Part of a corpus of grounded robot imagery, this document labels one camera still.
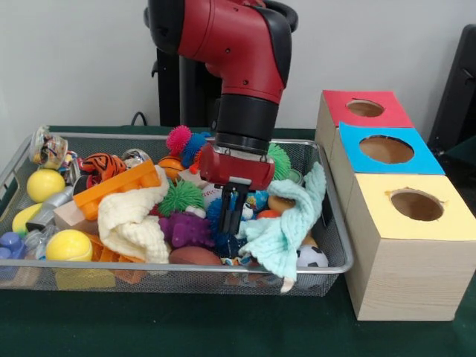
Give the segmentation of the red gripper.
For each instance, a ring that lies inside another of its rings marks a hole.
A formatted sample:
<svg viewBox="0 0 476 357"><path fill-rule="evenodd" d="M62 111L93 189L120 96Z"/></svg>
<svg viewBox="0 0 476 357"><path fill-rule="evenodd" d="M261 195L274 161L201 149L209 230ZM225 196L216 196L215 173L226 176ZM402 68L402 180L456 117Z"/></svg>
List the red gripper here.
<svg viewBox="0 0 476 357"><path fill-rule="evenodd" d="M224 186L219 216L219 232L237 234L242 209L249 190L265 190L274 178L275 163L267 155L256 155L235 149L206 144L202 147L199 173L202 179ZM234 210L230 209L233 187L237 198Z"/></svg>

